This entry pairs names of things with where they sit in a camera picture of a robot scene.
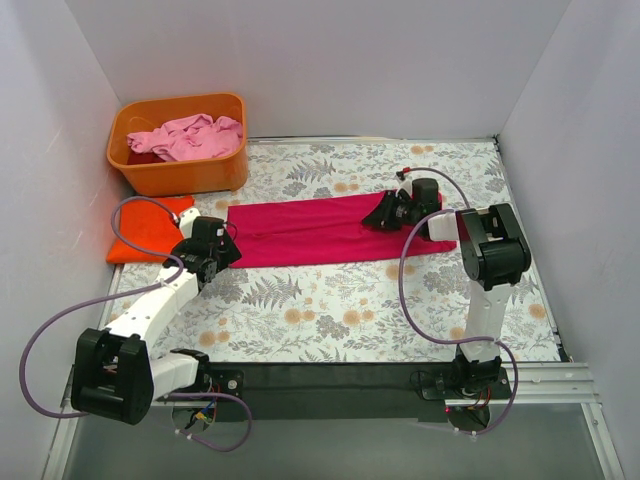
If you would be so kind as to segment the magenta t shirt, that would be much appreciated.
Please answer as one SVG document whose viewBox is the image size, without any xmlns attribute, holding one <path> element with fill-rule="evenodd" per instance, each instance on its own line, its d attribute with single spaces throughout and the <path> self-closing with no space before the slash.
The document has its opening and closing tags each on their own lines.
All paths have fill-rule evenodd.
<svg viewBox="0 0 640 480">
<path fill-rule="evenodd" d="M 371 262 L 400 256 L 412 227 L 442 209 L 410 202 L 398 230 L 383 230 L 363 220 L 395 193 L 380 192 L 334 198 L 235 205 L 228 221 L 237 228 L 241 259 L 235 268 L 290 267 Z"/>
</svg>

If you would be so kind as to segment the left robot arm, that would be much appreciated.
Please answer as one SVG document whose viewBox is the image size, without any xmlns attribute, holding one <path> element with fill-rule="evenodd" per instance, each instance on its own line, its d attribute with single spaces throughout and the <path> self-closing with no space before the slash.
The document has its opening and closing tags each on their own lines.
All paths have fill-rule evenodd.
<svg viewBox="0 0 640 480">
<path fill-rule="evenodd" d="M 241 259 L 225 220 L 185 215 L 184 239 L 171 251 L 156 278 L 159 283 L 102 330 L 87 329 L 76 344 L 71 405 L 88 414 L 139 423 L 152 402 L 175 392 L 205 398 L 213 377 L 208 356 L 174 349 L 153 360 L 150 349 L 180 311 L 215 276 Z"/>
</svg>

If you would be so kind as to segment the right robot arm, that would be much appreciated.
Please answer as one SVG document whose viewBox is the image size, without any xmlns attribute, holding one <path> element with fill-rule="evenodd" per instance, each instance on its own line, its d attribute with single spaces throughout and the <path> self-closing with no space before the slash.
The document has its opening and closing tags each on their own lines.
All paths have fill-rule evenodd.
<svg viewBox="0 0 640 480">
<path fill-rule="evenodd" d="M 437 339 L 421 331 L 409 314 L 402 278 L 398 279 L 399 300 L 405 318 L 418 335 L 435 344 L 456 347 L 449 378 L 443 385 L 464 397 L 475 397 L 499 381 L 503 349 L 500 337 L 507 302 L 531 266 L 531 251 L 510 204 L 475 209 L 463 197 L 463 209 L 444 209 L 437 181 L 410 180 L 412 171 L 405 168 L 396 173 L 400 186 L 385 191 L 362 224 L 383 232 L 412 228 L 401 250 L 400 270 L 404 269 L 409 247 L 417 236 L 432 242 L 458 243 L 470 288 L 463 338 Z"/>
</svg>

